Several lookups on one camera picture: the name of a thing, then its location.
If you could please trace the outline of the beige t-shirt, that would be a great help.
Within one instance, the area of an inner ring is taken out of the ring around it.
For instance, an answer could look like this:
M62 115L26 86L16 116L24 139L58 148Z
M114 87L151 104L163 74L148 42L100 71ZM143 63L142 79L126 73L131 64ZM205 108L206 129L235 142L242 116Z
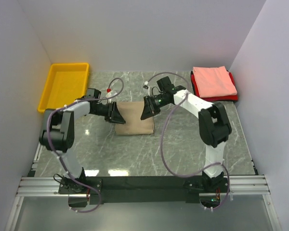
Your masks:
M115 124L117 135L150 135L154 133L154 120L148 118L141 120L144 102L118 102L118 110L125 124Z

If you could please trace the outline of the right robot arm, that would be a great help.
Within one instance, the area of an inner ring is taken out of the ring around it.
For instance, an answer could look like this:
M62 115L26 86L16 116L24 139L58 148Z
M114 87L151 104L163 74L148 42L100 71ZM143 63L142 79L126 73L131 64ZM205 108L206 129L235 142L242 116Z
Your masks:
M216 191L227 184L224 178L223 154L226 142L232 132L225 107L221 103L210 103L187 90L174 86L169 77L157 81L159 94L144 96L144 109L141 120L156 116L168 104L181 107L198 119L199 134L205 144L205 165L201 170L201 187Z

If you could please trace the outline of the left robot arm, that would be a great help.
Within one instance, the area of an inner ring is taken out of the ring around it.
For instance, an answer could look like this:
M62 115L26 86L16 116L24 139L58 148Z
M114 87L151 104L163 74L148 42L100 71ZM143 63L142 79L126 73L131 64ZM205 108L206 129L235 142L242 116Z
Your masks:
M74 193L82 193L86 190L87 181L84 168L78 162L71 148L75 139L75 120L88 114L102 116L106 122L125 124L120 114L117 103L111 99L116 94L108 94L106 104L101 103L101 92L89 88L86 95L76 99L71 105L60 109L46 109L42 127L39 134L39 142L47 150L51 151L64 171L60 184L63 189Z

